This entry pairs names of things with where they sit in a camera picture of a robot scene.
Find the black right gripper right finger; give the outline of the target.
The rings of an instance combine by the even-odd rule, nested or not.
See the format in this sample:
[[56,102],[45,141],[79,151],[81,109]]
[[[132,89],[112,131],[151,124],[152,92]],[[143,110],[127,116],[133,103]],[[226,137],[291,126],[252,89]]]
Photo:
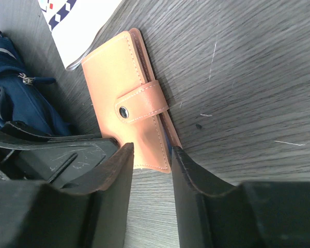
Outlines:
[[310,247],[310,182],[232,185],[172,149],[181,247]]

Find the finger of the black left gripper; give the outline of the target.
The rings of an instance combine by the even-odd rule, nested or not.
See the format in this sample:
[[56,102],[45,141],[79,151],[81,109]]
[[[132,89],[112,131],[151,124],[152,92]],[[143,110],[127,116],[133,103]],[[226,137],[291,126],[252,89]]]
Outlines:
[[10,122],[0,130],[0,180],[44,180],[63,188],[117,150],[115,140],[99,135],[49,136]]

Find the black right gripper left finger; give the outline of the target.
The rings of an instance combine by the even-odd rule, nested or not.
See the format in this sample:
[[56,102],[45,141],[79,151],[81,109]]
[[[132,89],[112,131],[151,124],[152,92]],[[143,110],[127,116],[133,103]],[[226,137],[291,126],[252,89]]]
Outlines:
[[71,186],[0,180],[0,247],[123,247],[134,145]]

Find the navy blue student backpack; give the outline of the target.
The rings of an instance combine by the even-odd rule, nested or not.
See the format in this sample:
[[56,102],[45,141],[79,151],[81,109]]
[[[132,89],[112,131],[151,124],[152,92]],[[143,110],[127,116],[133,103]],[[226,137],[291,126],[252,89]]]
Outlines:
[[44,134],[70,136],[70,125],[37,89],[53,83],[52,77],[29,73],[11,39],[0,31],[0,129],[21,121]]

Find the brown leather wallet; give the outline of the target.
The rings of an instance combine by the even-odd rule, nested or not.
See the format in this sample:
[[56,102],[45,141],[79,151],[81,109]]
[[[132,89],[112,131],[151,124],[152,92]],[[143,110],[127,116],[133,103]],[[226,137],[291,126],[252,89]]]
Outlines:
[[101,135],[133,143],[134,167],[171,171],[171,147],[180,146],[142,34],[121,32],[82,60]]

